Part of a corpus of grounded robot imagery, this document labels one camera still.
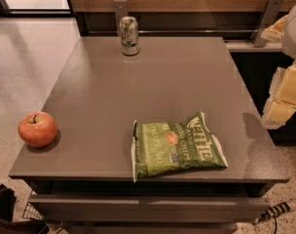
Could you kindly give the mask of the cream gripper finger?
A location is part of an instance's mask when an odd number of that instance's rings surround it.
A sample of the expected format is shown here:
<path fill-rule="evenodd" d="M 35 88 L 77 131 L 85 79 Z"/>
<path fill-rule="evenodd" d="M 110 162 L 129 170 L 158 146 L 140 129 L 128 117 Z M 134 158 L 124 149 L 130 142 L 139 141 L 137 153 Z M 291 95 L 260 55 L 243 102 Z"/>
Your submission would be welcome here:
<path fill-rule="evenodd" d="M 263 108 L 262 124 L 276 130 L 296 112 L 296 60 L 287 68 L 278 67 Z"/>
<path fill-rule="evenodd" d="M 281 41 L 284 37 L 287 15 L 278 19 L 274 24 L 267 27 L 262 33 L 261 38 L 268 41 Z"/>

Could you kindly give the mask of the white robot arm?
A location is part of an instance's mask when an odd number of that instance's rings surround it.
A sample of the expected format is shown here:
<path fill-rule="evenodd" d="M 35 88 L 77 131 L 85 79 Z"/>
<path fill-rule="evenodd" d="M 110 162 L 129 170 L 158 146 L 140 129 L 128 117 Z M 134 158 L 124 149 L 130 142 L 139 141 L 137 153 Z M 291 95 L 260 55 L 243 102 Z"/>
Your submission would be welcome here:
<path fill-rule="evenodd" d="M 296 5 L 286 16 L 267 27 L 261 37 L 280 41 L 282 52 L 294 59 L 287 68 L 277 68 L 263 108 L 263 126 L 268 130 L 276 130 L 284 126 L 296 112 Z"/>

